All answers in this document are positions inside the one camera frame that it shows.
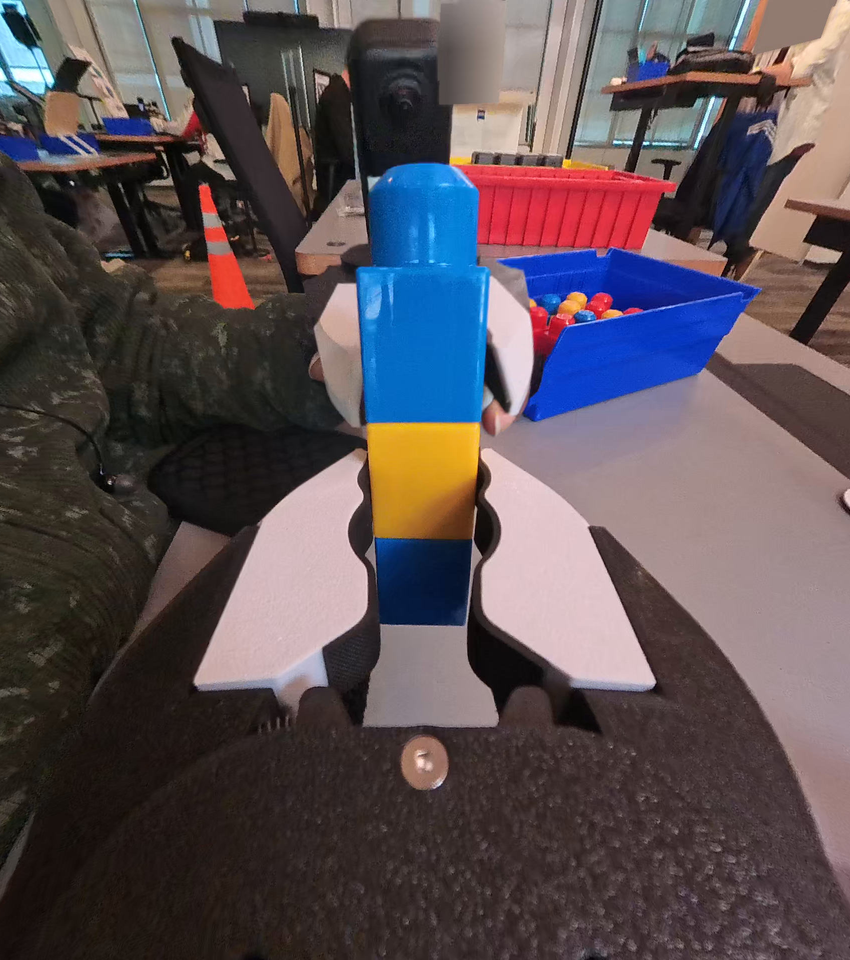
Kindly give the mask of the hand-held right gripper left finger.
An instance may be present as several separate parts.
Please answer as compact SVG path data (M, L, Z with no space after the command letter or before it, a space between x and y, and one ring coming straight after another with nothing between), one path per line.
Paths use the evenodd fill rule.
M296 714L335 690L358 722L381 654L363 449L285 496L260 522L194 675L201 692L269 690Z

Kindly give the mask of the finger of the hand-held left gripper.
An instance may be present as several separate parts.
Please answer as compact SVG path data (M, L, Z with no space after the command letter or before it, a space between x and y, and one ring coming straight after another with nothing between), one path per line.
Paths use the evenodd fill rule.
M336 287L314 329L326 392L352 429L363 429L363 377L356 287Z
M486 398L509 416L527 403L534 368L534 337L527 305L503 285L490 285L486 329Z

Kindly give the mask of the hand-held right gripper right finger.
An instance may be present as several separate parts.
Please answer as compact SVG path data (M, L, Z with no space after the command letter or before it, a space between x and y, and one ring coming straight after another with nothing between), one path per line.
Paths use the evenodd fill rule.
M656 678L587 520L494 450L479 456L468 661L502 713L544 691L562 714L579 691L647 693Z

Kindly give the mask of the group of mega blocks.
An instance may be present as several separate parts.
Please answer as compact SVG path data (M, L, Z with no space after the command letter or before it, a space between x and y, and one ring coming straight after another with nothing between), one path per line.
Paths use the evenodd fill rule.
M560 335L568 328L643 312L640 307L616 309L611 295L604 292L587 296L579 291L564 296L541 294L538 298L530 297L528 309L537 358L548 357Z

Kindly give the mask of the blue plastic bin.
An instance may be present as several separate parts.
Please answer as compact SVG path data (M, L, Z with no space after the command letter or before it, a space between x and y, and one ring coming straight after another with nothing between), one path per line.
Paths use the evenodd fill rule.
M580 249L501 262L521 271L527 292L612 297L617 318L574 324L541 365L526 416L544 421L601 402L694 377L759 293L758 288L612 248Z

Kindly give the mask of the grey table with wooden edge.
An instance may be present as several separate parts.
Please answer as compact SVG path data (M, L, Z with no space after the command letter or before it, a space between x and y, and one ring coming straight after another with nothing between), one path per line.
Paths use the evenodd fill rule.
M341 255L367 242L361 181L350 180L329 204L295 251L299 274L305 280L340 265ZM713 251L651 229L638 253L646 258L721 276L726 259Z

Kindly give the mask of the orange traffic cone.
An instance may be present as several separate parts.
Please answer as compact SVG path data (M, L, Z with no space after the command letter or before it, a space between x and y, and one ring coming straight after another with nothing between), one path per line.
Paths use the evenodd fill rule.
M219 217L211 187L199 186L207 260L215 302L228 309L253 309L254 302Z

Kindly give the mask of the red plastic bin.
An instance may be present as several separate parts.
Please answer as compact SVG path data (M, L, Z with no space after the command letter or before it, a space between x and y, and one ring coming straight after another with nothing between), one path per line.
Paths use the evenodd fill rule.
M639 250L670 181L627 172L466 164L479 245Z

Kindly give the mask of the black tilted panel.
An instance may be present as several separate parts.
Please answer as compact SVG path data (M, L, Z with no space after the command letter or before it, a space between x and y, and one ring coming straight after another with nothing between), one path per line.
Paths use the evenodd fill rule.
M202 127L223 151L239 191L272 246L288 292L303 294L296 248L308 232L307 219L265 142L237 72L181 37L173 37L171 45Z

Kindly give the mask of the yellow plastic bin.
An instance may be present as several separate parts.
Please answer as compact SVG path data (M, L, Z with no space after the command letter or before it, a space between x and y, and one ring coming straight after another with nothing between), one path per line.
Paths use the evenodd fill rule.
M473 165L473 162L472 162L472 160L471 160L470 158L468 158L468 157L463 157L463 156L461 156L461 157L460 157L460 156L459 156L459 157L458 157L458 156L456 156L456 157L453 156L453 157L451 157L450 162L451 162L451 165L453 165L453 166L469 166L469 165ZM578 160L576 161L576 160L571 160L571 159L569 159L569 160L568 160L568 159L567 159L567 160L564 159L564 160L562 161L562 163L561 163L561 167L562 167L563 169L566 169L566 170L610 171L610 170L613 169L612 167L607 166L607 165L603 165L603 164L590 163L590 162L586 162L586 161L585 161L585 162L584 162L584 161L580 161L580 162L579 162Z

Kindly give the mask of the person in green sweater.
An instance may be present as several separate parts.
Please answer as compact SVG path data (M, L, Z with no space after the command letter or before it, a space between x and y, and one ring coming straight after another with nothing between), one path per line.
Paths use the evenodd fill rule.
M92 679L143 603L166 510L95 480L106 363L141 332L145 273L103 270L0 156L0 869Z

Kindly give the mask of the blue jacket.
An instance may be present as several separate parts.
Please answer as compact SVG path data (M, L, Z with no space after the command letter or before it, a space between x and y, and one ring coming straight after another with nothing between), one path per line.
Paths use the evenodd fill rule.
M777 125L776 109L736 113L719 155L712 243L726 243L742 228L762 182Z

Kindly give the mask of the wooden standing desk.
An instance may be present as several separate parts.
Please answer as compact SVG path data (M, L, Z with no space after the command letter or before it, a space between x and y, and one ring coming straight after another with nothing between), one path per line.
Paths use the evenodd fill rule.
M702 166L704 176L713 173L739 104L743 99L757 99L760 92L759 88L766 78L774 83L772 87L770 86L767 89L767 91L773 93L792 88L805 88L812 82L809 77L779 79L776 75L760 73L730 74L691 71L684 74L652 78L651 80L625 81L604 86L600 92L612 96L610 105L612 113L626 111L638 111L640 113L623 171L629 174L634 174L637 171L639 155L643 149L647 128L653 114L658 114L666 109L679 108L685 101L688 101L688 105L692 105L699 100L719 98L726 105L714 126L716 138L703 155Z

